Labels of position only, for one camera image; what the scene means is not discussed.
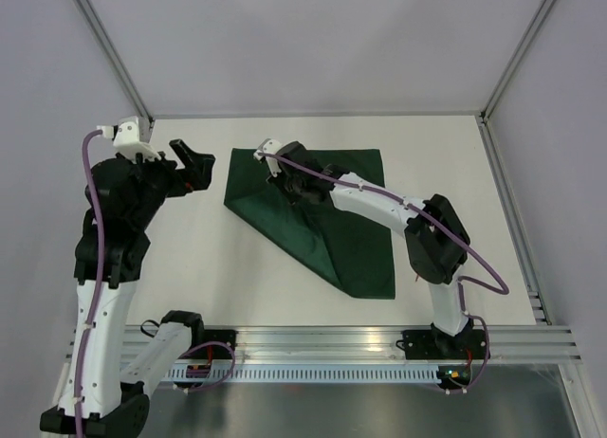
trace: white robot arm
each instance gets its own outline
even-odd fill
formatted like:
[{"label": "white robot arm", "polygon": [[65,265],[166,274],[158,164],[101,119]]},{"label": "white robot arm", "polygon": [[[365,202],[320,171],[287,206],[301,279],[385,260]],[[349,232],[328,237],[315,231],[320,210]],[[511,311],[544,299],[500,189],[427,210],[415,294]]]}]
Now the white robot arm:
[{"label": "white robot arm", "polygon": [[[172,311],[137,358],[120,371],[120,349],[126,317],[135,294],[143,258],[150,245],[145,229],[168,197],[205,190],[212,177],[213,155],[197,154],[182,140],[170,142],[184,165],[167,160],[147,143],[150,124],[129,118],[98,127],[113,139],[117,157],[91,169],[103,230],[102,282],[97,276],[98,214],[84,217],[76,247],[78,323],[70,369],[58,405],[45,411],[42,431],[72,434],[82,426],[90,437],[135,438],[147,418],[150,397],[174,362],[203,342],[200,315]],[[86,196],[93,207],[89,188]],[[80,395],[75,389],[80,383]]]},{"label": "white robot arm", "polygon": [[467,254],[446,237],[441,237],[439,231],[434,231],[427,221],[408,208],[408,205],[414,205],[426,209],[469,244],[469,237],[446,198],[435,195],[424,201],[399,196],[399,203],[391,192],[340,166],[322,168],[297,141],[284,146],[275,139],[267,139],[254,157],[267,162],[270,169],[267,181],[276,185],[291,203],[306,199],[353,212],[403,237],[407,242],[412,268],[428,282],[432,295],[433,326],[449,337],[455,337],[464,330],[469,319],[462,314],[456,279]]}]

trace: white tabletop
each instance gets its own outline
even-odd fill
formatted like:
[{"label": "white tabletop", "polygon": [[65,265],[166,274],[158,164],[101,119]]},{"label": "white tabletop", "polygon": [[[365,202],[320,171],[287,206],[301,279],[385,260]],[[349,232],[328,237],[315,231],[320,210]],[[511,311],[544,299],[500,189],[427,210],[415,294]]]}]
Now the white tabletop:
[{"label": "white tabletop", "polygon": [[[447,196],[472,246],[510,286],[507,297],[468,286],[469,310],[489,324],[535,323],[474,117],[412,116],[158,120],[157,150],[175,158],[169,140],[182,138],[217,161],[207,191],[168,199],[148,228],[152,244],[130,324],[171,309],[199,312],[208,325],[430,324],[428,286],[415,282],[399,236],[393,234],[395,300],[353,299],[224,207],[231,149],[256,148],[267,137],[298,140],[310,150],[380,149],[386,187]],[[472,259],[466,273],[489,280]]]}]

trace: gray wall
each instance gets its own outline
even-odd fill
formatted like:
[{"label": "gray wall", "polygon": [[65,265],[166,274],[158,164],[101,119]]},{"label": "gray wall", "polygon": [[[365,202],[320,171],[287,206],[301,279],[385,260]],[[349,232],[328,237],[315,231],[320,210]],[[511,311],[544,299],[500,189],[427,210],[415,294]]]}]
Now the gray wall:
[{"label": "gray wall", "polygon": [[0,0],[2,436],[37,436],[76,322],[82,138],[132,112],[71,0]]},{"label": "gray wall", "polygon": [[542,0],[92,0],[156,115],[479,110]]},{"label": "gray wall", "polygon": [[560,0],[492,118],[559,322],[607,411],[607,0]]}]

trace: gray floor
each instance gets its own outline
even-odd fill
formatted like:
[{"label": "gray floor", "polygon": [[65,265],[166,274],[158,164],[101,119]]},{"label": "gray floor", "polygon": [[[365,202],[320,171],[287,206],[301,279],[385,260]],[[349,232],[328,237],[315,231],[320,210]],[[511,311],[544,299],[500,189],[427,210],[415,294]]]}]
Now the gray floor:
[{"label": "gray floor", "polygon": [[558,372],[489,367],[467,395],[411,385],[232,384],[156,391],[142,437],[579,436]]}]

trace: dark green fabric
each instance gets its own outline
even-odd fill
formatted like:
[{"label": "dark green fabric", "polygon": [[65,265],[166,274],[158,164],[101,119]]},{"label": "dark green fabric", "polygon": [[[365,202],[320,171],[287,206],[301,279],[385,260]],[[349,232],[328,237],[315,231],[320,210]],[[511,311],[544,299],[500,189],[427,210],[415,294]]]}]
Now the dark green fabric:
[{"label": "dark green fabric", "polygon": [[[267,165],[253,150],[233,149],[224,204],[293,258],[353,298],[394,299],[395,268],[390,230],[359,215],[286,198],[266,182]],[[379,150],[311,151],[384,185]]]}]

